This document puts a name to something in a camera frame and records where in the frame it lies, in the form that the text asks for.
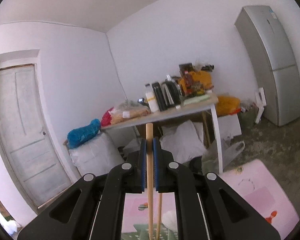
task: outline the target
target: table leg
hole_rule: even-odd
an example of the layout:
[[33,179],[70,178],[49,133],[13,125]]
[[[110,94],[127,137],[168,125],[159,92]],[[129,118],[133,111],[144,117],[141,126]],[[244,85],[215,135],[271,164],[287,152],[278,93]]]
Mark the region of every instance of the table leg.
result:
[[210,135],[209,135],[209,129],[208,129],[208,123],[207,123],[207,113],[205,111],[203,111],[203,112],[201,112],[201,115],[202,115],[203,125],[204,125],[204,129],[205,129],[205,138],[206,138],[206,142],[207,142],[206,147],[208,148],[211,145],[211,141],[210,141]]
[[215,135],[215,138],[217,141],[219,174],[221,174],[223,172],[221,138],[220,138],[220,130],[219,130],[217,112],[216,112],[216,108],[214,105],[211,106],[211,115],[212,115],[212,121],[213,121],[214,135]]

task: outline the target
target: yellow plastic bag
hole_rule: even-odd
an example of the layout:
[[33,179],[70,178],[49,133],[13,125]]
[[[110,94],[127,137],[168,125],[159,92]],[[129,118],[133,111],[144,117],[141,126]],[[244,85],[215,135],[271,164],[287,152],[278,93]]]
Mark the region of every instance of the yellow plastic bag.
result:
[[230,96],[218,96],[216,104],[217,116],[234,114],[240,108],[240,99]]

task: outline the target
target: blue plastic bag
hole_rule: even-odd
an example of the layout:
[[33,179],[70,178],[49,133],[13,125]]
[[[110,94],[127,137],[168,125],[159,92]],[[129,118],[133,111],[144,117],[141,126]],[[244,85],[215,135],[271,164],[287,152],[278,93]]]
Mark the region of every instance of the blue plastic bag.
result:
[[87,126],[71,130],[68,135],[68,148],[74,149],[95,137],[101,127],[100,121],[94,119]]

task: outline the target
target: table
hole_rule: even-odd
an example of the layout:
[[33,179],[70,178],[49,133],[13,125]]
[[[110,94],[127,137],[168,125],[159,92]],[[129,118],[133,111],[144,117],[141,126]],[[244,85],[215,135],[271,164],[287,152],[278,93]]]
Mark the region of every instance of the table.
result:
[[222,165],[222,151],[221,151],[221,138],[220,138],[220,131],[219,131],[219,125],[218,125],[218,118],[217,118],[217,112],[215,108],[215,104],[218,103],[218,97],[214,93],[210,93],[210,98],[198,102],[189,104],[186,106],[182,106],[180,109],[169,108],[166,111],[163,112],[155,112],[146,116],[141,116],[137,118],[133,118],[130,120],[127,120],[125,122],[112,124],[106,127],[102,127],[101,130],[111,130],[111,129],[120,129],[120,128],[126,128],[131,127],[135,125],[141,125],[146,123],[153,123],[158,121],[163,121],[175,117],[180,117],[184,115],[194,114],[202,111],[211,110],[212,115],[212,121],[213,121],[213,129],[215,138],[217,141],[217,149],[218,149],[218,162],[219,162],[219,173],[221,174],[223,172],[223,165]]

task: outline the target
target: white plastic bag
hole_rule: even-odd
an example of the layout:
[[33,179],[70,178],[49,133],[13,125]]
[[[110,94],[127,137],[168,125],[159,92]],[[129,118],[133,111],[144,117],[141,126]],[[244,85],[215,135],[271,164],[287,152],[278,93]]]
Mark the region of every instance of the white plastic bag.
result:
[[123,148],[123,156],[128,157],[129,153],[136,152],[140,150],[141,138],[132,139],[124,148]]
[[179,163],[186,163],[207,152],[190,120],[179,125],[175,133],[163,136],[160,143],[161,148],[171,152],[173,160]]
[[[194,128],[197,132],[199,140],[204,144],[204,131],[202,122],[193,122]],[[178,126],[177,125],[166,125],[162,126],[163,136],[171,135],[176,133]]]
[[21,228],[21,225],[19,225],[15,220],[7,221],[2,216],[1,213],[0,213],[0,224],[2,225],[4,230],[6,230],[10,236],[12,236],[15,232],[18,232],[18,228]]
[[162,215],[162,224],[169,230],[178,232],[177,213],[175,210],[167,211]]
[[[221,150],[222,150],[222,164],[223,169],[229,165],[229,163],[241,154],[244,150],[244,141],[237,142],[230,145],[229,140],[221,139]],[[218,162],[218,150],[217,141],[214,140],[211,146],[208,148],[208,154],[203,155],[202,158],[202,174],[208,172],[214,172],[219,174],[219,162]]]
[[82,176],[87,173],[95,176],[106,174],[113,167],[123,163],[118,149],[106,133],[99,133],[78,148],[69,150],[69,153]]

